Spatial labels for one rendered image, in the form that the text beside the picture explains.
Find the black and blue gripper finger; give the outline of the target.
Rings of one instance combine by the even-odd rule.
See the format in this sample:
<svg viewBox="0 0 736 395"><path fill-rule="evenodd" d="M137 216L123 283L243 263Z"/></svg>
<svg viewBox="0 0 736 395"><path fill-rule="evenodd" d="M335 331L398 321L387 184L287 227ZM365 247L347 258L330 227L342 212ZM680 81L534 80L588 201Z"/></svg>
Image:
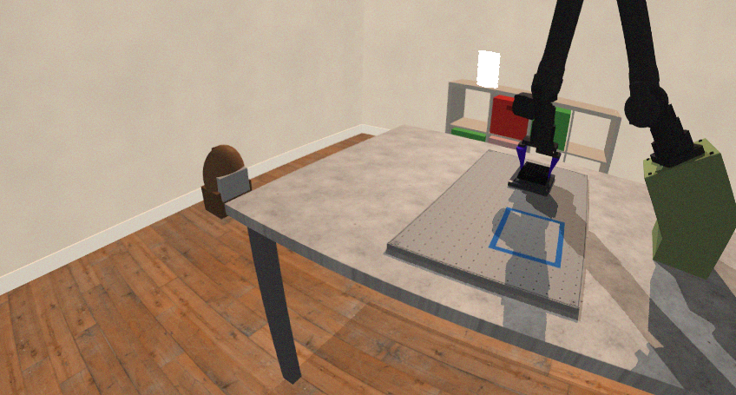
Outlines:
<svg viewBox="0 0 736 395"><path fill-rule="evenodd" d="M552 157L552 161L551 161L550 168L549 168L548 178L550 177L550 174L551 174L553 168L555 167L556 163L559 161L559 159Z"/></svg>
<svg viewBox="0 0 736 395"><path fill-rule="evenodd" d="M519 146L516 147L516 152L518 154L518 158L519 158L519 161L520 161L520 168L521 169L522 169L522 167L524 165L524 160L525 160L525 155L526 155L526 149L527 149L527 145L524 148L523 147L519 147ZM522 164L522 162L523 162L523 164Z"/></svg>

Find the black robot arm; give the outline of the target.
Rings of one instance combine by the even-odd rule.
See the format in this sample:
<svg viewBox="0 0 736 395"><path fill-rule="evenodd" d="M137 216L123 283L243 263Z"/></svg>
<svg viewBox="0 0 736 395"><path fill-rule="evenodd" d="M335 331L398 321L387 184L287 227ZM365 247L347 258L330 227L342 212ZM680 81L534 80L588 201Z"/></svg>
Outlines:
<svg viewBox="0 0 736 395"><path fill-rule="evenodd" d="M515 95L514 115L535 119L530 139L534 122L538 122L542 128L553 125L550 144L553 143L556 107L552 102L557 100L562 86L583 1L557 0L546 47L531 85L532 94ZM703 146L693 143L689 130L681 126L672 103L668 104L666 91L660 87L646 0L616 1L628 55L630 97L624 111L629 124L650 128L654 138L651 160L664 167L672 168L704 154Z"/></svg>

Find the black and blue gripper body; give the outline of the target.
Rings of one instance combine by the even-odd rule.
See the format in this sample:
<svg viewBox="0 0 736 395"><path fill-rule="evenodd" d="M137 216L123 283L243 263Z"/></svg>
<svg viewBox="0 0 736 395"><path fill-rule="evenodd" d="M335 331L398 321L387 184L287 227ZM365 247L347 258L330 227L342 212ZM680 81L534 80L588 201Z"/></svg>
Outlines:
<svg viewBox="0 0 736 395"><path fill-rule="evenodd" d="M526 135L522 141L518 143L518 146L523 148L526 145L531 147L533 146L533 148L536 147L537 153L559 159L561 153L556 152L559 143L553 142L550 144L552 131L553 125L544 125L544 128L542 128L541 123L534 122L532 139L530 139L529 135Z"/></svg>

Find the blue taped rectangle outline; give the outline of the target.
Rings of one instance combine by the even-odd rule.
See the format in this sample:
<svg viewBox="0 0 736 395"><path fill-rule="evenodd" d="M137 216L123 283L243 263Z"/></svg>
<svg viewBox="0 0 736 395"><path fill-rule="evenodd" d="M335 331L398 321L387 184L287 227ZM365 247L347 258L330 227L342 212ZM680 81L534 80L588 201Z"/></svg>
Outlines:
<svg viewBox="0 0 736 395"><path fill-rule="evenodd" d="M538 259L536 257L532 257L532 256L529 256L529 255L526 255L526 254L523 254L523 253L514 252L514 251L511 251L511 250L508 250L508 249L505 249L505 248L496 247L496 243L498 242L498 239L499 239L499 237L501 235L501 232L502 232L503 227L504 227L504 225L506 223L506 220L509 217L510 210L511 211L514 211L514 212L521 213L521 214L526 214L526 215L530 215L530 216L533 216L533 217L536 217L536 218L540 218L540 219L543 219L543 220L546 220L546 221L553 221L555 223L559 223L560 224L560 227L559 227L559 235L558 235L558 242L557 242L557 249L556 249L556 256L555 256L555 263L554 262L547 261L547 260ZM519 256L519 257L522 257L522 258L525 258L525 259L528 259L528 260L537 261L537 262L540 262L540 263L543 263L543 264L546 264L546 265L550 265L552 267L561 268L561 262L562 262L562 246L563 246L563 237L564 237L564 227L565 227L565 222L552 220L552 219L549 219L549 218L546 218L546 217L542 217L542 216L539 216L539 215L536 215L536 214L530 214L530 213L523 212L523 211L520 211L520 210L517 210L517 209L514 209L514 208L506 207L506 210L505 210L505 212L503 214L503 217L502 217L502 219L501 219L501 221L500 221L500 223L498 225L498 228L497 228L497 230L496 230L496 232L495 232L495 234L494 234L494 236L493 236L493 238L492 238L492 240L490 242L489 248L492 248L492 249L495 249L495 250L498 250L498 251L501 251L501 252L513 254L515 256Z"/></svg>

